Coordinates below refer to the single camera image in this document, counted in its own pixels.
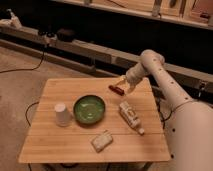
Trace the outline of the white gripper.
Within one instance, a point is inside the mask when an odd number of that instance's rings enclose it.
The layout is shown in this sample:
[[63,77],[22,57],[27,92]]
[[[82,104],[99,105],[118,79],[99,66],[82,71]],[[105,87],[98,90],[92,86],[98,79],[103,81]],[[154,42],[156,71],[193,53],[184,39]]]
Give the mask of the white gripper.
[[125,74],[125,76],[120,76],[118,82],[115,86],[129,83],[129,88],[126,90],[126,94],[130,94],[136,88],[145,76],[148,75],[148,71],[143,67],[141,63],[137,63],[134,67],[131,67]]

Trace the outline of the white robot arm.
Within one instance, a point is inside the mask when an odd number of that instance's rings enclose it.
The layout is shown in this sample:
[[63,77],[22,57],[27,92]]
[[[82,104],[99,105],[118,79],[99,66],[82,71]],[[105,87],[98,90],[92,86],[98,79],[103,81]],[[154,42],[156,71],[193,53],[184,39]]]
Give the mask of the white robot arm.
[[161,54],[144,50],[138,63],[119,78],[116,86],[127,83],[126,92],[131,93],[151,74],[172,109],[172,171],[213,171],[213,108],[193,99],[163,64]]

